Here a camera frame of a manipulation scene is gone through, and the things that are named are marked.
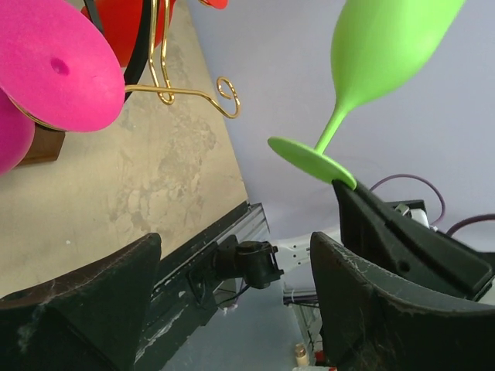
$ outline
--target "pink disc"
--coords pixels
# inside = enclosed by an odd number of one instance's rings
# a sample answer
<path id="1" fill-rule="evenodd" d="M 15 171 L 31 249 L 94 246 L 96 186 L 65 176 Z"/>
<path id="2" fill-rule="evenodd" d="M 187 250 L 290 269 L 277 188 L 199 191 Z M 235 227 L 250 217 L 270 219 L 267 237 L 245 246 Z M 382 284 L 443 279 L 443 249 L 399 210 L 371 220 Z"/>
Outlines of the pink disc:
<path id="1" fill-rule="evenodd" d="M 0 1 L 0 88 L 67 131 L 107 127 L 125 97 L 111 47 L 66 0 Z"/>
<path id="2" fill-rule="evenodd" d="M 34 122 L 0 90 L 0 175 L 15 168 L 31 147 Z"/>

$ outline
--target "wooden base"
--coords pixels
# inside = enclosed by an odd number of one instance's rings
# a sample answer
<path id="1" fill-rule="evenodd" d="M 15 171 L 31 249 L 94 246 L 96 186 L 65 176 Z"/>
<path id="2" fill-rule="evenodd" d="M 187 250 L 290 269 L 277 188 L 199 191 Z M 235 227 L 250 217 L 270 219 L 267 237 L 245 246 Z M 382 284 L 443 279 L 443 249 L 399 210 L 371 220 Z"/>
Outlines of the wooden base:
<path id="1" fill-rule="evenodd" d="M 54 131 L 36 125 L 31 148 L 18 166 L 57 160 L 64 139 L 64 131 Z"/>

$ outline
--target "gold wire rack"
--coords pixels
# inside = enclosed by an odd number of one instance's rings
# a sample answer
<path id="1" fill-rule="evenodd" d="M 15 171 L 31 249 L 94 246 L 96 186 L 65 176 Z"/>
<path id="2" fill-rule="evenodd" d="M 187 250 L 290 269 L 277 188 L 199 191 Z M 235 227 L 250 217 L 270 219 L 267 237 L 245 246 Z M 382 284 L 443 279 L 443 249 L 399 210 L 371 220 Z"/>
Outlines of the gold wire rack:
<path id="1" fill-rule="evenodd" d="M 198 0 L 201 4 L 205 6 L 212 6 L 206 0 Z M 175 94 L 178 95 L 193 95 L 197 97 L 202 97 L 206 99 L 212 106 L 214 106 L 223 116 L 227 118 L 236 118 L 241 113 L 241 101 L 237 95 L 237 92 L 234 88 L 234 85 L 226 78 L 226 77 L 218 77 L 217 78 L 217 91 L 221 97 L 227 100 L 234 100 L 235 111 L 233 113 L 227 112 L 222 106 L 216 101 L 214 97 L 211 97 L 209 94 L 194 89 L 183 89 L 178 87 L 172 87 L 169 79 L 169 75 L 167 73 L 166 68 L 166 52 L 167 52 L 167 37 L 169 34 L 169 20 L 170 20 L 170 0 L 163 0 L 164 9 L 164 26 L 163 26 L 163 34 L 162 34 L 162 45 L 160 49 L 160 70 L 162 73 L 162 78 L 165 82 L 165 86 L 160 86 L 159 75 L 156 72 L 155 68 L 155 60 L 153 54 L 155 53 L 155 38 L 156 38 L 156 25 L 159 17 L 159 0 L 152 0 L 151 7 L 151 25 L 149 28 L 149 39 L 148 39 L 148 68 L 152 75 L 154 86 L 144 85 L 144 84 L 135 84 L 135 85 L 126 85 L 125 92 L 129 91 L 142 91 L 148 93 L 157 93 L 159 99 L 166 105 L 171 105 L 174 103 L 176 97 Z M 226 93 L 224 91 L 223 85 L 226 85 L 230 90 L 230 93 Z M 62 131 L 62 129 L 55 128 L 51 126 L 49 123 L 38 119 L 37 117 L 30 114 L 23 107 L 19 106 L 12 98 L 11 101 L 13 104 L 27 117 L 31 120 L 35 121 L 37 124 L 45 126 L 47 128 Z"/>

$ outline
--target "black strap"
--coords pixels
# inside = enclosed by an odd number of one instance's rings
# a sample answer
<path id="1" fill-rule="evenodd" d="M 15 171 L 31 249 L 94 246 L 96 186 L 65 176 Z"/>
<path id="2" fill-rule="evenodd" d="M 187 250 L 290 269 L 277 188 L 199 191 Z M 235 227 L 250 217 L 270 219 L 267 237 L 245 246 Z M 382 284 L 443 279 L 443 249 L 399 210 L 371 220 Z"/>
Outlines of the black strap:
<path id="1" fill-rule="evenodd" d="M 139 82 L 148 61 L 149 29 L 151 27 L 152 0 L 143 0 L 141 21 L 139 22 L 138 35 L 132 50 L 131 59 L 124 72 L 126 85 L 134 85 Z M 125 100 L 131 96 L 131 91 L 125 94 Z"/>
<path id="2" fill-rule="evenodd" d="M 94 0 L 84 0 L 84 6 L 86 6 L 87 14 L 90 16 L 90 21 L 95 25 L 95 27 L 104 34 L 103 23 L 101 22 L 100 15 L 98 14 L 98 9 Z"/>

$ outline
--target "wire hook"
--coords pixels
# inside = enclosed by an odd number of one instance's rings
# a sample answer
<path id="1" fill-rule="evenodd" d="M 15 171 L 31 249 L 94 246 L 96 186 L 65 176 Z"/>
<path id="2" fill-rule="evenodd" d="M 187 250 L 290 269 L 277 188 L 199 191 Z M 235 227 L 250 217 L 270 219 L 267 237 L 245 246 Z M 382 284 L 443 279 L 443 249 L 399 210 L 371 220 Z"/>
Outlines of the wire hook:
<path id="1" fill-rule="evenodd" d="M 225 93 L 222 84 L 225 83 L 229 90 L 230 94 Z M 169 94 L 183 94 L 183 95 L 195 95 L 198 97 L 202 97 L 210 102 L 212 106 L 214 106 L 217 111 L 219 111 L 223 116 L 227 118 L 236 118 L 241 113 L 241 101 L 239 100 L 239 96 L 234 88 L 234 85 L 226 78 L 226 77 L 218 77 L 217 78 L 217 90 L 220 96 L 228 100 L 234 100 L 235 104 L 235 112 L 229 114 L 226 112 L 210 95 L 204 93 L 201 90 L 193 90 L 193 89 L 180 89 L 177 87 L 150 87 L 147 85 L 127 85 L 125 87 L 125 91 L 148 91 L 150 93 L 169 93 Z"/>
<path id="2" fill-rule="evenodd" d="M 170 0 L 163 0 L 164 6 L 165 6 L 165 19 L 164 19 L 164 24 L 163 24 L 163 34 L 162 34 L 162 46 L 160 48 L 160 67 L 162 70 L 162 77 L 163 80 L 165 81 L 165 85 L 168 89 L 171 88 L 170 86 L 170 79 L 169 75 L 167 73 L 166 69 L 166 53 L 167 53 L 167 36 L 169 33 L 169 21 L 170 21 Z M 149 72 L 152 75 L 153 83 L 155 84 L 156 87 L 159 87 L 159 80 L 158 76 L 155 70 L 155 61 L 153 58 L 153 54 L 155 53 L 155 39 L 156 39 L 156 25 L 157 25 L 157 20 L 158 20 L 158 15 L 159 15 L 159 4 L 158 0 L 152 0 L 152 21 L 151 25 L 149 27 L 149 40 L 148 40 L 148 67 L 149 67 Z M 169 93 L 169 97 L 166 98 L 163 95 L 163 92 L 158 93 L 158 96 L 160 100 L 167 105 L 170 105 L 174 102 L 175 97 L 173 94 Z"/>

